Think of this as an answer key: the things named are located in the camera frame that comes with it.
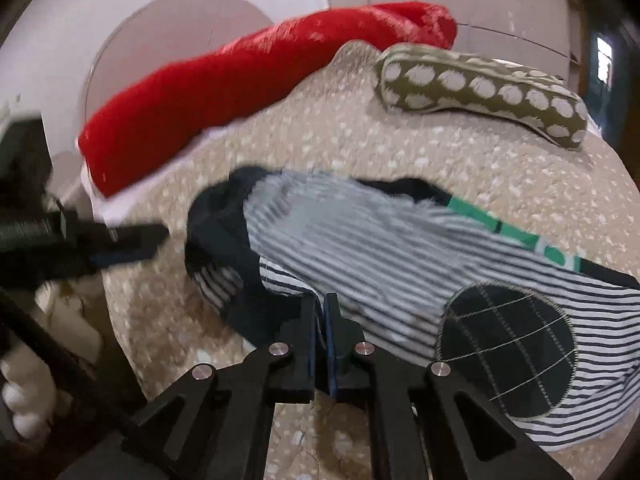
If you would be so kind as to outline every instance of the wall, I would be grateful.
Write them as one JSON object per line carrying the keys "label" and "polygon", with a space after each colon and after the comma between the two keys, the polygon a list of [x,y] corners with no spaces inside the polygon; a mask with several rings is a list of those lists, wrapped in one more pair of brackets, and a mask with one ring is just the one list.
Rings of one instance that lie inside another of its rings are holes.
{"label": "wall", "polygon": [[[72,150],[82,128],[81,93],[96,53],[122,20],[152,0],[33,0],[0,47],[0,103],[42,112],[52,156]],[[326,0],[247,0],[272,21]]]}

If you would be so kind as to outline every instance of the metal bolt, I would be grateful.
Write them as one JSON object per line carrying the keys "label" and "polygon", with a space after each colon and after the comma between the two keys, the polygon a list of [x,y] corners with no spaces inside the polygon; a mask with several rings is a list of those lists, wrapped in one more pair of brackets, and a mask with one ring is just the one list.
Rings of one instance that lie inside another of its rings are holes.
{"label": "metal bolt", "polygon": [[437,362],[431,365],[431,372],[438,377],[446,377],[451,373],[451,367],[442,362]]}
{"label": "metal bolt", "polygon": [[289,345],[286,343],[273,343],[269,346],[269,353],[275,356],[286,355],[289,352]]}
{"label": "metal bolt", "polygon": [[213,373],[213,368],[209,365],[198,365],[193,370],[191,370],[191,375],[197,381],[201,381],[203,379],[209,379]]}
{"label": "metal bolt", "polygon": [[376,351],[376,347],[367,341],[363,341],[361,343],[357,343],[354,347],[356,354],[359,355],[371,355]]}

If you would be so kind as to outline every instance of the olive green pillow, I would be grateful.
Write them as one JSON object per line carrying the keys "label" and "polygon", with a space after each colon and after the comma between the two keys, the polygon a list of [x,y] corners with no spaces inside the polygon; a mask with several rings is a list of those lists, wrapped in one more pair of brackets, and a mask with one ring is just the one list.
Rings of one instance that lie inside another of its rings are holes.
{"label": "olive green pillow", "polygon": [[399,43],[380,55],[375,71],[376,94],[389,111],[462,108],[526,124],[570,150],[586,134],[582,99],[528,66]]}

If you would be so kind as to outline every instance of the bed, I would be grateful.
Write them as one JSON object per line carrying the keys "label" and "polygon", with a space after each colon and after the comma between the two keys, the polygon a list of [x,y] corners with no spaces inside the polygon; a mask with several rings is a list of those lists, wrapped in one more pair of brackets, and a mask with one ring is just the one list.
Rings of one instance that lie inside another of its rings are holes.
{"label": "bed", "polygon": [[[198,362],[225,367],[251,350],[207,308],[184,269],[186,214],[197,192],[240,164],[332,170],[369,178],[421,176],[562,250],[640,278],[640,194],[596,135],[568,152],[524,126],[463,112],[389,115],[373,97],[378,51],[350,42],[283,101],[205,133],[169,167],[100,202],[107,223],[159,219],[158,257],[104,273],[116,337],[153,398]],[[611,430],[552,453],[578,480],[597,478],[638,417],[630,400]],[[370,478],[366,419],[318,394],[278,406],[265,478]]]}

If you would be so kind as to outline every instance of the red fabric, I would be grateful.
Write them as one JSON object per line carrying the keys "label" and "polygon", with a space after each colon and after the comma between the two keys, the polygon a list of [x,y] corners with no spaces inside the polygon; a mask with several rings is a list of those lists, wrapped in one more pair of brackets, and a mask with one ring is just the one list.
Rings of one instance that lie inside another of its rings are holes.
{"label": "red fabric", "polygon": [[78,146],[104,196],[172,158],[203,128],[247,117],[286,97],[349,40],[380,50],[395,43],[451,48],[456,22],[421,2],[330,9],[288,20],[171,63],[110,99],[87,122]]}

